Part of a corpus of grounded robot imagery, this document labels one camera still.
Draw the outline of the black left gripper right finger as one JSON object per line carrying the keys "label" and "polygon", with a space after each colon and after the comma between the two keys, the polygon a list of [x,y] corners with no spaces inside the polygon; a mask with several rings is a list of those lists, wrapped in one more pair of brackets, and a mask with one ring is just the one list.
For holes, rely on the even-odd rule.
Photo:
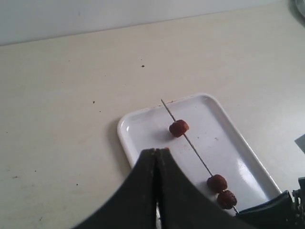
{"label": "black left gripper right finger", "polygon": [[221,210],[181,171],[169,149],[155,150],[154,191],[163,229],[250,229]]}

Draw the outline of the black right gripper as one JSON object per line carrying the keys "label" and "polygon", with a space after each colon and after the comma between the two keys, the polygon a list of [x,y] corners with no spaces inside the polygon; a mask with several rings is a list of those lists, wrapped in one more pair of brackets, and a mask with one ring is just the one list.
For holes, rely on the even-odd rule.
{"label": "black right gripper", "polygon": [[[299,215],[305,214],[305,178],[298,179],[300,188],[292,191],[295,210]],[[245,209],[236,214],[239,219],[275,219],[279,217],[289,218],[293,215],[293,201],[286,190],[279,196],[263,204]]]}

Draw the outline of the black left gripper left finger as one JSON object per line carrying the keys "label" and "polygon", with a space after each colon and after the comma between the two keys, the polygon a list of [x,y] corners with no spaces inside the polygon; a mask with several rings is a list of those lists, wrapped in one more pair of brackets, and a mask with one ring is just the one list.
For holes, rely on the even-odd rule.
{"label": "black left gripper left finger", "polygon": [[76,229],[154,229],[156,194],[154,189],[155,149],[145,149],[131,173],[96,212]]}

